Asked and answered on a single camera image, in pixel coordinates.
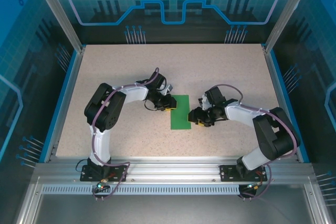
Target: blue frame edge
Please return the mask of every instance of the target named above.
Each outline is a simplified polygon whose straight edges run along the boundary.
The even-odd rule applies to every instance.
[[[301,155],[302,155],[302,158],[303,158],[303,162],[309,163],[310,161],[309,161],[309,157],[308,157],[308,154],[307,154],[307,151],[306,151],[306,147],[304,146],[304,141],[302,139],[302,135],[301,135],[301,132],[299,130],[299,125],[298,125],[298,122],[296,121],[294,111],[293,111],[293,107],[292,107],[292,104],[290,103],[289,95],[287,93],[285,83],[283,81],[281,71],[280,71],[280,68],[279,68],[279,65],[278,65],[278,61],[275,57],[275,53],[274,53],[273,49],[270,51],[270,55],[271,55],[271,58],[272,58],[272,61],[273,61],[273,64],[274,64],[274,67],[275,67],[275,70],[276,70],[277,77],[279,79],[281,91],[284,94],[283,97],[285,98],[285,103],[286,103],[286,106],[288,108],[289,117],[292,121],[294,129],[296,130],[296,132],[299,134],[299,137],[301,138],[301,144],[300,144],[299,148],[300,148],[300,152],[301,152]]]
[[[61,108],[61,105],[62,105],[62,102],[63,102],[65,90],[67,89],[67,86],[68,86],[68,83],[69,83],[69,78],[70,78],[72,69],[74,67],[76,57],[77,57],[77,52],[74,50],[74,52],[72,54],[72,57],[71,57],[71,60],[70,60],[70,64],[69,64],[69,67],[68,67],[67,74],[65,75],[65,78],[64,78],[64,82],[63,82],[61,92],[60,92],[59,97],[58,97],[58,101],[57,101],[57,104],[56,104],[56,107],[55,107],[54,115],[51,119],[48,134],[47,134],[46,140],[45,140],[44,145],[43,145],[43,149],[42,149],[42,152],[41,152],[41,155],[40,155],[40,159],[38,161],[39,163],[44,163],[44,160],[47,156],[49,145],[51,144],[51,136],[53,135],[53,131],[55,129],[55,124],[56,124],[56,121],[57,121],[57,117],[58,117],[58,114],[59,114],[59,111],[60,111],[60,108]]]

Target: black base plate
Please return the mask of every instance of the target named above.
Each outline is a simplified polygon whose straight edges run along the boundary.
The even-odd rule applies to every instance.
[[[221,182],[260,182],[260,177],[255,173],[256,171],[265,172],[265,175],[263,175],[263,182],[267,181],[267,174],[264,167],[256,168],[255,170],[251,171],[250,174],[245,176],[245,178],[241,178],[235,165],[219,166]]]
[[[114,174],[113,176],[109,177],[109,182],[118,182],[125,172],[127,165],[121,165],[118,167],[109,167],[108,174]],[[88,165],[83,165],[82,172],[80,175],[80,181],[83,182],[99,182],[103,179],[102,175],[97,173],[92,167]]]

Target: glass panel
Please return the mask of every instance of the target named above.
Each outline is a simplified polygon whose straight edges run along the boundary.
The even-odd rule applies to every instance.
[[[317,175],[336,173],[336,1],[301,0],[277,41],[290,103]],[[333,199],[332,180],[325,181]]]
[[[265,42],[287,0],[60,0],[84,44]]]
[[[0,222],[13,223],[73,48],[45,0],[0,0],[0,6]]]

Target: enclosure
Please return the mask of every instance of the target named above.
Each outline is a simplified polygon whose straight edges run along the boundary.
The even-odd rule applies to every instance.
[[[334,223],[336,0],[1,6],[1,223]],[[219,83],[238,87],[244,104],[283,108],[301,144],[266,168],[262,197],[239,198],[252,181],[224,181],[220,172],[258,147],[253,128],[231,120],[200,127],[135,101],[109,146],[112,163],[130,162],[125,181],[96,202],[97,182],[80,181],[78,162],[91,152],[84,110],[99,84],[135,83],[156,67],[184,117]]]

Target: cable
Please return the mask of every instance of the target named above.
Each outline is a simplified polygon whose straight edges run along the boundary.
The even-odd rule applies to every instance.
[[[147,101],[147,100],[145,100],[145,103],[143,104],[143,105],[145,106],[146,109],[148,109],[148,110],[150,110],[150,111],[157,111],[157,108],[156,108],[156,110],[152,110],[152,109],[148,108],[148,107],[146,106],[146,101]]]
[[[76,165],[76,167],[75,167],[75,170],[78,171],[79,173],[81,173],[81,171],[80,171],[80,170],[77,170],[77,167],[78,167],[78,165],[79,165],[81,162],[83,162],[84,160],[86,160],[86,159],[82,159],[82,160],[78,161],[78,163],[77,163],[77,165]]]
[[[111,97],[112,97],[115,93],[117,93],[119,90],[121,90],[121,89],[123,89],[123,88],[142,87],[142,86],[145,86],[145,85],[148,85],[148,84],[152,83],[152,82],[157,78],[157,76],[159,75],[159,68],[156,68],[154,72],[156,72],[155,76],[154,76],[151,80],[149,80],[149,81],[147,81],[147,82],[145,82],[145,83],[142,83],[142,84],[140,84],[140,83],[128,84],[128,85],[124,85],[124,86],[118,87],[118,88],[116,88],[115,90],[113,90],[113,91],[109,94],[109,96],[105,99],[104,103],[101,105],[101,107],[100,107],[100,109],[98,110],[97,114],[96,114],[95,117],[93,118],[93,121],[92,121],[93,135],[92,135],[91,148],[92,148],[92,152],[93,152],[93,155],[95,156],[96,160],[97,160],[99,163],[103,164],[103,165],[111,166],[111,167],[118,167],[118,166],[121,166],[121,165],[127,165],[127,167],[126,167],[125,171],[123,172],[122,176],[120,177],[120,180],[118,181],[116,187],[112,190],[112,192],[111,192],[109,195],[106,195],[106,196],[104,196],[104,197],[98,198],[98,197],[96,197],[96,194],[95,194],[95,190],[96,190],[96,189],[95,189],[95,188],[93,189],[93,191],[92,191],[92,195],[96,198],[96,200],[98,200],[98,199],[103,200],[104,198],[106,199],[106,198],[111,197],[111,196],[116,192],[116,190],[118,189],[118,187],[120,186],[122,180],[124,179],[125,175],[127,174],[128,169],[130,168],[130,165],[131,165],[130,162],[124,162],[124,163],[120,163],[120,164],[108,164],[108,163],[105,163],[104,161],[102,161],[102,160],[97,156],[96,149],[95,149],[95,147],[94,147],[94,141],[95,141],[95,139],[96,139],[96,132],[97,132],[96,121],[97,121],[97,119],[98,119],[100,113],[101,113],[101,112],[103,111],[103,109],[105,108],[106,104],[110,101]]]
[[[253,198],[251,198],[251,199],[258,199],[258,198],[260,198],[262,195],[264,195],[265,194],[265,192],[268,190],[268,188],[269,188],[269,186],[270,186],[270,184],[271,184],[271,181],[272,181],[272,170],[271,170],[271,167],[269,166],[269,165],[266,165],[267,167],[268,167],[268,169],[269,169],[269,179],[268,179],[268,182],[267,182],[267,185],[266,185],[266,187],[265,187],[265,189],[260,193],[260,194],[258,194],[257,196],[254,196],[253,194],[247,194],[247,193],[243,193],[243,194],[246,194],[246,195],[249,195],[249,196],[253,196]]]
[[[232,88],[234,90],[236,90],[239,94],[240,94],[240,99],[239,99],[239,103],[242,102],[242,99],[244,98],[244,95],[243,93],[238,89],[236,88],[235,86],[232,86],[230,84],[217,84],[217,85],[214,85],[213,87],[211,87],[211,89],[215,88],[215,87],[221,87],[221,86],[225,86],[225,87],[229,87],[229,88]]]
[[[258,108],[255,108],[255,107],[251,107],[251,106],[247,106],[247,105],[242,104],[242,100],[243,100],[243,97],[244,97],[243,93],[238,88],[236,88],[235,86],[232,86],[230,84],[217,84],[217,85],[214,85],[212,88],[220,87],[220,86],[230,87],[230,88],[233,88],[234,90],[238,91],[238,93],[240,94],[240,99],[239,99],[238,102],[239,102],[239,104],[240,104],[240,106],[242,108],[245,108],[245,109],[248,109],[248,110],[257,111],[257,112],[262,112],[262,113],[265,113],[265,114],[269,115],[275,121],[277,121],[278,123],[280,123],[280,125],[287,131],[287,133],[289,134],[290,138],[293,141],[293,150],[291,151],[291,153],[285,154],[285,155],[281,156],[281,158],[291,157],[291,156],[293,156],[296,153],[296,151],[298,149],[298,144],[296,142],[296,138],[295,138],[294,134],[292,133],[292,131],[290,130],[290,128],[280,118],[278,118],[276,115],[273,115],[269,111],[266,111],[266,110],[263,110],[263,109],[258,109]]]
[[[258,108],[250,107],[250,106],[243,105],[243,104],[240,104],[240,106],[242,108],[245,108],[245,109],[249,109],[249,110],[253,110],[253,111],[260,111],[262,113],[265,113],[266,115],[271,116],[275,121],[277,121],[278,123],[280,123],[281,126],[287,131],[287,133],[289,134],[290,138],[293,141],[293,150],[291,151],[291,153],[285,154],[285,155],[281,156],[280,158],[291,157],[291,156],[293,156],[296,153],[296,151],[298,149],[298,144],[296,142],[296,138],[295,138],[294,134],[292,133],[292,131],[290,130],[290,128],[279,117],[277,117],[276,115],[273,115],[272,113],[270,113],[267,110],[258,109]]]
[[[164,88],[163,89],[158,89],[158,91],[162,91],[162,90],[164,90],[166,87],[167,87],[167,79],[166,79],[166,77],[164,77]]]

